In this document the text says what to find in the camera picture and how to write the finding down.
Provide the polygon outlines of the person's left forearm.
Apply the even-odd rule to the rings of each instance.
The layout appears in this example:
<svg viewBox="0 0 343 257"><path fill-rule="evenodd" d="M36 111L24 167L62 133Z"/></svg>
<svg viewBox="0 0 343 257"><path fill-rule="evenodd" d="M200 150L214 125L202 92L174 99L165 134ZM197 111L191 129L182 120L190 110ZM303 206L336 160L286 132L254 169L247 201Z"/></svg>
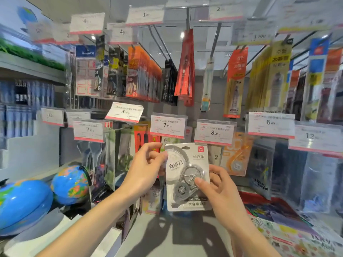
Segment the person's left forearm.
<svg viewBox="0 0 343 257"><path fill-rule="evenodd" d="M90 257L140 192L122 185L77 220L35 257Z"/></svg>

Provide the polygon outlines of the grey correction tape packet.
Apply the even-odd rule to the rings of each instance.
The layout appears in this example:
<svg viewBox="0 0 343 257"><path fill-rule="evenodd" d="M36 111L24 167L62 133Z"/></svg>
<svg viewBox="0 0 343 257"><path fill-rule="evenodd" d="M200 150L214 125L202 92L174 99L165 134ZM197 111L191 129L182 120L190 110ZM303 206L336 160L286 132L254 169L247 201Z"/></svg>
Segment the grey correction tape packet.
<svg viewBox="0 0 343 257"><path fill-rule="evenodd" d="M169 212L208 211L212 206L195 183L195 178L210 181L208 146L199 143L165 145L166 205Z"/></svg>

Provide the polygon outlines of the orange glue packet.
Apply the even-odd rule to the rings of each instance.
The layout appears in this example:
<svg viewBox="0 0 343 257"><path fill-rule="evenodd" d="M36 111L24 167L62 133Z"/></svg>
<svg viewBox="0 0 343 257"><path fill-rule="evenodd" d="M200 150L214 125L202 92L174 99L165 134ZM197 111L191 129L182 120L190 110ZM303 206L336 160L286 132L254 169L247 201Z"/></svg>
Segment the orange glue packet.
<svg viewBox="0 0 343 257"><path fill-rule="evenodd" d="M231 54L228 61L227 82L224 101L224 118L240 118L243 87L246 74L248 47L243 46Z"/></svg>

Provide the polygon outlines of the person's right forearm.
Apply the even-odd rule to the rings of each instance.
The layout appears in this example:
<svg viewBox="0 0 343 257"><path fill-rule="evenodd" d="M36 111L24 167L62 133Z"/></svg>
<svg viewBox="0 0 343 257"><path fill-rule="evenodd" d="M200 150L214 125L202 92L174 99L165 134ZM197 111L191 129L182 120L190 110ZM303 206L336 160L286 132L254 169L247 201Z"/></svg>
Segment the person's right forearm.
<svg viewBox="0 0 343 257"><path fill-rule="evenodd" d="M247 257L282 257L256 228L250 217L234 223L229 233Z"/></svg>

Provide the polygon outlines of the person's left hand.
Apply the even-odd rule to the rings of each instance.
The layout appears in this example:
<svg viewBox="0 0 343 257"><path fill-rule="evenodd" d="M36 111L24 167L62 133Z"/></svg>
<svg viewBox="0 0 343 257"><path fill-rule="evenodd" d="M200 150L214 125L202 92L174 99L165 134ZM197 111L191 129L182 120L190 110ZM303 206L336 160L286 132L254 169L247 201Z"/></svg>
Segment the person's left hand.
<svg viewBox="0 0 343 257"><path fill-rule="evenodd" d="M152 187L159 176L165 176L166 165L148 163L149 152L156 151L161 146L160 142L149 142L135 154L126 177L119 187L120 195L125 198L126 203L136 202Z"/></svg>

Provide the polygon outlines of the stack of clear blue packets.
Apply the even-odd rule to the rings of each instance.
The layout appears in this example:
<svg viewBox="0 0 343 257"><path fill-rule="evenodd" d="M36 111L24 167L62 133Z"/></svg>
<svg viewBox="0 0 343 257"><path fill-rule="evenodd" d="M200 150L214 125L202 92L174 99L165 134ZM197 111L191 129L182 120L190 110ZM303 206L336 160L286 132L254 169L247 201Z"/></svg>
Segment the stack of clear blue packets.
<svg viewBox="0 0 343 257"><path fill-rule="evenodd" d="M277 142L272 190L302 213L330 213L342 171L343 159L291 150Z"/></svg>

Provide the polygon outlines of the person's right hand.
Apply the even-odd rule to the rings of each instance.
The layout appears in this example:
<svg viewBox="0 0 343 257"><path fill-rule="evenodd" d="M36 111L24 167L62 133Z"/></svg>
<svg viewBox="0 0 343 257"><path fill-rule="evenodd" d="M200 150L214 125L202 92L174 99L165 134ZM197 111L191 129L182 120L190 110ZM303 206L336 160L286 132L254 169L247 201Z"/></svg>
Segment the person's right hand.
<svg viewBox="0 0 343 257"><path fill-rule="evenodd" d="M213 187L213 196L207 197L215 217L229 232L229 229L248 217L237 186L229 176L228 172L219 166L209 165L210 184Z"/></svg>

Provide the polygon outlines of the colourful printed boxes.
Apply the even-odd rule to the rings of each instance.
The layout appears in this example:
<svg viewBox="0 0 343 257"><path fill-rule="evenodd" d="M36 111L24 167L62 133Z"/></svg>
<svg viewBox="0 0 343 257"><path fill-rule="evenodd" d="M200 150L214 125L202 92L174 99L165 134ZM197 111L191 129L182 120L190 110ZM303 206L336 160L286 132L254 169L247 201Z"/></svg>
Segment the colourful printed boxes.
<svg viewBox="0 0 343 257"><path fill-rule="evenodd" d="M343 238L283 199L239 192L251 221L282 257L343 257Z"/></svg>

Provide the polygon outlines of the white display shelf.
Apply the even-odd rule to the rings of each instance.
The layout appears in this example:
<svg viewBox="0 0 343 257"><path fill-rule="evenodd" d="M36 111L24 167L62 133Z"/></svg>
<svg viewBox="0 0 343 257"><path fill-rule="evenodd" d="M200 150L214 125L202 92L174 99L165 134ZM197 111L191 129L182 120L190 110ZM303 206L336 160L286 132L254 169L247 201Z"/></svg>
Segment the white display shelf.
<svg viewBox="0 0 343 257"><path fill-rule="evenodd" d="M74 140L72 122L79 116L86 120L86 114L100 111L80 109L75 97L69 99L66 108L54 108L64 117L64 127L43 122L42 111L34 112L33 135L10 138L6 149L0 150L0 181L7 183L29 178L49 181L62 167L81 163L83 154L79 149L81 141Z"/></svg>

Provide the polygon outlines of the blue yellow hanging packet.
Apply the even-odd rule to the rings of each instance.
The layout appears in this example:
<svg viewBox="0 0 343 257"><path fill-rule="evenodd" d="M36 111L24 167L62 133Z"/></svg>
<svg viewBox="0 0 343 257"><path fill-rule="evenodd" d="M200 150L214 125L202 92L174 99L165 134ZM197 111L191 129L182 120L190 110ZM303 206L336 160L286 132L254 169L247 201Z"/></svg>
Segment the blue yellow hanging packet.
<svg viewBox="0 0 343 257"><path fill-rule="evenodd" d="M328 37L311 40L302 100L301 121L316 122L317 120L329 45L330 40Z"/></svg>

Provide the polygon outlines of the green scissors packet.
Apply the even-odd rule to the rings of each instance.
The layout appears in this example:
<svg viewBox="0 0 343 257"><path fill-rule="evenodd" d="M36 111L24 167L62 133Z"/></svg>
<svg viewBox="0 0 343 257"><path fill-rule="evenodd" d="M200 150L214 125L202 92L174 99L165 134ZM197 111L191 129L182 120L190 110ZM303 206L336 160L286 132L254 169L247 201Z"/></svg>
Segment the green scissors packet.
<svg viewBox="0 0 343 257"><path fill-rule="evenodd" d="M115 180L117 181L124 174L126 174L131 166L135 149L135 143L132 142L134 132L132 128L123 128L118 134L118 148L116 148L116 169Z"/></svg>

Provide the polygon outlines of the stack of yellow glue packets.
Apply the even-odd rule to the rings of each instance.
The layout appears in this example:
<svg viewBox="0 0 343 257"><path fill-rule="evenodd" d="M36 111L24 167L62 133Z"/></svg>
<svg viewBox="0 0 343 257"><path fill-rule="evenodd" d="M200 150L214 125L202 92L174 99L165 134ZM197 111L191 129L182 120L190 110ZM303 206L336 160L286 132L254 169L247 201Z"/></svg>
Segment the stack of yellow glue packets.
<svg viewBox="0 0 343 257"><path fill-rule="evenodd" d="M289 83L293 38L275 41L253 61L245 112L282 113Z"/></svg>

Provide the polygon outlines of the red black hanging packet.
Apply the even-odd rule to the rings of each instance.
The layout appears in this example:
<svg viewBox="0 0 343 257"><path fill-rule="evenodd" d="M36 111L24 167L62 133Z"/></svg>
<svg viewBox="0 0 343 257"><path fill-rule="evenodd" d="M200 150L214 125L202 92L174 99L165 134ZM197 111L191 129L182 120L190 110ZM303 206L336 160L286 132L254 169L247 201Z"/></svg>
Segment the red black hanging packet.
<svg viewBox="0 0 343 257"><path fill-rule="evenodd" d="M137 153L140 148L149 142L161 142L161 136L150 134L150 125L134 125L134 138L135 138L135 152Z"/></svg>

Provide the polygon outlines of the stack of orange red packets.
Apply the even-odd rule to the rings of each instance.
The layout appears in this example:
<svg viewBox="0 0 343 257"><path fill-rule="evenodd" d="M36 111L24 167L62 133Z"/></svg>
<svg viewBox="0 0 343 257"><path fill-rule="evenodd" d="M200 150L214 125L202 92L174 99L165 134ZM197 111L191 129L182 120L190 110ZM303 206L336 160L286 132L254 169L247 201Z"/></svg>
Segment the stack of orange red packets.
<svg viewBox="0 0 343 257"><path fill-rule="evenodd" d="M340 69L342 57L343 47L329 49L316 119L317 123L329 123L332 120L337 87L342 74Z"/></svg>

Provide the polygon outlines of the clear scissors packets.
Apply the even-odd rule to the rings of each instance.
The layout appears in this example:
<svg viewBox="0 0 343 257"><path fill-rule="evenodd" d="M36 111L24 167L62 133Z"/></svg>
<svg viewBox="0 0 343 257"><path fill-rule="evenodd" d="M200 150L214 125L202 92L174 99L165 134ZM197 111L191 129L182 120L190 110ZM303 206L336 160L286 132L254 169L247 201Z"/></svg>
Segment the clear scissors packets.
<svg viewBox="0 0 343 257"><path fill-rule="evenodd" d="M109 186L112 190L115 187L115 172L111 163L111 148L115 143L115 131L105 128L104 142L77 141L77 147L82 155L81 164L86 169L90 179L90 191L96 192Z"/></svg>

